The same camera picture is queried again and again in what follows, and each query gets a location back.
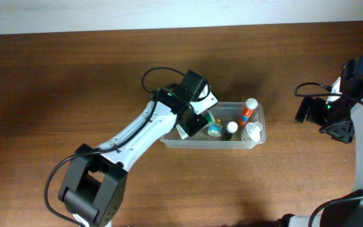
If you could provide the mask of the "white green carton box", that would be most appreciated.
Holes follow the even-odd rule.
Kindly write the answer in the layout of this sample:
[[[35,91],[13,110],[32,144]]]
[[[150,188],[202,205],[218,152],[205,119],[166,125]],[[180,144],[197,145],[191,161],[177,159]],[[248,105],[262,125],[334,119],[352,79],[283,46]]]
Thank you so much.
[[[192,137],[198,133],[201,129],[208,127],[215,121],[215,118],[210,110],[206,110],[201,114],[191,113],[183,116],[178,121],[176,129],[181,139]]]

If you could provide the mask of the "white pump bottle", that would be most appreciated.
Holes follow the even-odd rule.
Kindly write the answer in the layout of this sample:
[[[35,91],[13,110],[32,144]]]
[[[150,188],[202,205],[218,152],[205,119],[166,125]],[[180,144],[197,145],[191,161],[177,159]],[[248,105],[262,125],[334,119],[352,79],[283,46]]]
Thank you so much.
[[[261,122],[249,122],[241,132],[242,141],[259,142],[263,125]]]

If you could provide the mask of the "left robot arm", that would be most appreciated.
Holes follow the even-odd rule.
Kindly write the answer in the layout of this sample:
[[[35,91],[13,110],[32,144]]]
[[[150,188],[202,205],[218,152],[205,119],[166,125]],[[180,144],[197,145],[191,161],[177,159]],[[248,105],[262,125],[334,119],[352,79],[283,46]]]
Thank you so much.
[[[151,92],[144,111],[119,134],[95,148],[83,144],[67,159],[58,198],[78,226],[109,226],[120,208],[134,163],[163,135],[178,129],[192,137],[209,121],[203,113],[218,103],[209,82],[194,71]]]

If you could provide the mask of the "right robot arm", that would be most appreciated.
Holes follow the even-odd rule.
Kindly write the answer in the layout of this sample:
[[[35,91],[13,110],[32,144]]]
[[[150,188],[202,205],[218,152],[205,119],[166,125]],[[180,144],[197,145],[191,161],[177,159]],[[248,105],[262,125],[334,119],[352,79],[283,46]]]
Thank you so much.
[[[309,216],[286,214],[278,226],[363,226],[363,57],[346,62],[326,93],[301,97],[295,120],[320,126],[319,132],[355,143],[355,180],[350,194],[319,205]]]

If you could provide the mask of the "gold lid small jar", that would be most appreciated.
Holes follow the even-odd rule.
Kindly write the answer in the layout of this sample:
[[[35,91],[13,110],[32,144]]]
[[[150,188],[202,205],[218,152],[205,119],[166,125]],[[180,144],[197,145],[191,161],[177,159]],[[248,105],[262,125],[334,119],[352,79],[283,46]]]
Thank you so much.
[[[208,127],[208,135],[212,137],[222,136],[223,121],[221,119],[215,119],[215,121]]]

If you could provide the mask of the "black bottle white cap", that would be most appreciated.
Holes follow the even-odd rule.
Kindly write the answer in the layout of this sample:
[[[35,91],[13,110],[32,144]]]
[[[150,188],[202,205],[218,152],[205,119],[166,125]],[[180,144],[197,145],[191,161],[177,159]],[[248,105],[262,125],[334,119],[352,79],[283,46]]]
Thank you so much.
[[[237,130],[238,124],[236,122],[229,122],[226,126],[226,131],[221,137],[221,141],[231,141]]]

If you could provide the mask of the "orange tube white cap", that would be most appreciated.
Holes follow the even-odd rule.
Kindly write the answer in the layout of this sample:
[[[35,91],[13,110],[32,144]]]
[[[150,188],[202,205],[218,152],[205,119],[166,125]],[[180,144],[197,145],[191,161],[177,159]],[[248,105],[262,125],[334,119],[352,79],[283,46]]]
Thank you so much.
[[[245,126],[254,111],[258,106],[258,101],[254,98],[249,98],[245,101],[245,107],[242,110],[242,114],[238,120],[238,125]]]

